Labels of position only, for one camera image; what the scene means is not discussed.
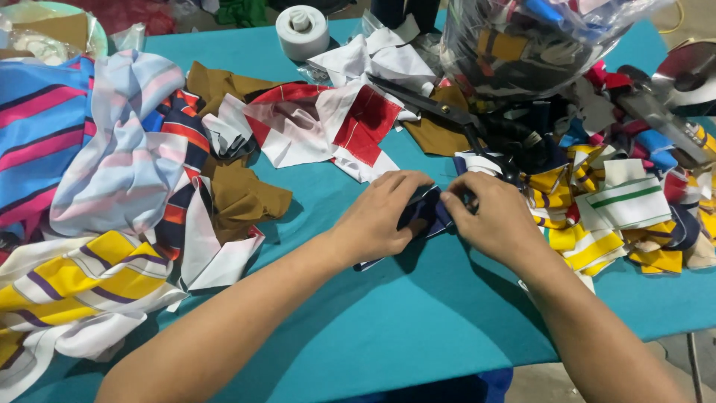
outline tape roll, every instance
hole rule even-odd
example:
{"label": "tape roll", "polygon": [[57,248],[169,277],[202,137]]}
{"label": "tape roll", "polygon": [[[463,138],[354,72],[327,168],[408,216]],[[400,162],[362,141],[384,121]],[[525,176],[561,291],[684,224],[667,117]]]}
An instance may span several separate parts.
{"label": "tape roll", "polygon": [[284,54],[298,62],[325,52],[331,39],[326,17],[310,6],[283,10],[276,19],[276,33]]}

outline cable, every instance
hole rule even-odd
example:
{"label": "cable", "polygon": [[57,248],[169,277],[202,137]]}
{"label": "cable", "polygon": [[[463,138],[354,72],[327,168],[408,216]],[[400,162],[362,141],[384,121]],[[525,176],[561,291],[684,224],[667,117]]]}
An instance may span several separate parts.
{"label": "cable", "polygon": [[681,0],[676,0],[676,7],[679,9],[679,23],[671,29],[659,31],[660,34],[671,34],[672,32],[676,32],[679,28],[681,28],[682,24],[684,24],[684,17],[686,16],[686,13],[684,13],[684,5],[681,4]]}

